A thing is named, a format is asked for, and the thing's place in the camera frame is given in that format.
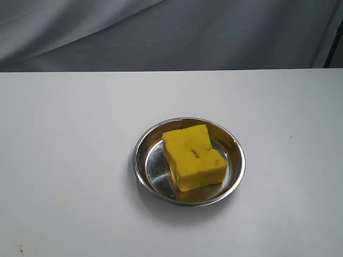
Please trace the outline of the round stainless steel dish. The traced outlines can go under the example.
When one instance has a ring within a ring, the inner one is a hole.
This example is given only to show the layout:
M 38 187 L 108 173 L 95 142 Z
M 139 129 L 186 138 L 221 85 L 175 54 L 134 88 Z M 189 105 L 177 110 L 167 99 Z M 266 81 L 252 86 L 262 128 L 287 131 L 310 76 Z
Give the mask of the round stainless steel dish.
M 226 176 L 220 184 L 181 192 L 163 154 L 162 134 L 200 124 L 207 126 L 213 148 L 226 160 Z M 156 198 L 177 206 L 202 207 L 219 202 L 236 190 L 244 176 L 246 159 L 238 140 L 224 127 L 201 118 L 177 117 L 155 124 L 139 138 L 132 164 L 137 180 Z

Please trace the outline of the black stand pole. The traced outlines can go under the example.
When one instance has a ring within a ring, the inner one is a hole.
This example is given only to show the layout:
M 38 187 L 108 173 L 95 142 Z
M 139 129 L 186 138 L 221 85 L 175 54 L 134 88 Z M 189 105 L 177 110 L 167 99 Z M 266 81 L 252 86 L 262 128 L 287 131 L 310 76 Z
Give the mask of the black stand pole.
M 336 30 L 334 40 L 331 44 L 330 51 L 327 55 L 327 58 L 325 60 L 324 66 L 323 66 L 324 69 L 327 69 L 330 67 L 330 64 L 331 64 L 332 59 L 334 57 L 335 51 L 339 45 L 341 37 L 342 37 L 342 21 L 341 21 L 338 29 Z

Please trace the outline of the grey fabric backdrop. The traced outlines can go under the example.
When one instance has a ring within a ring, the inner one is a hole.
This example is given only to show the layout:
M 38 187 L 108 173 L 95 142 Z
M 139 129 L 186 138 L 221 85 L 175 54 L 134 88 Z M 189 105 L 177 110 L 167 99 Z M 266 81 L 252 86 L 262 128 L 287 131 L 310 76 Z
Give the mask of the grey fabric backdrop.
M 342 1 L 1 1 L 1 71 L 322 67 Z

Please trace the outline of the yellow sponge block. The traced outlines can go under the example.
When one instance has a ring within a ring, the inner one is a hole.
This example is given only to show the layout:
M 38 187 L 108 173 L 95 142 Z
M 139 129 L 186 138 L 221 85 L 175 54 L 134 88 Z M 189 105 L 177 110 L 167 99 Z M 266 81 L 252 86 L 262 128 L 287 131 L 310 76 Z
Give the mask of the yellow sponge block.
M 212 148 L 205 124 L 165 132 L 162 141 L 172 179 L 181 192 L 223 182 L 228 163 Z

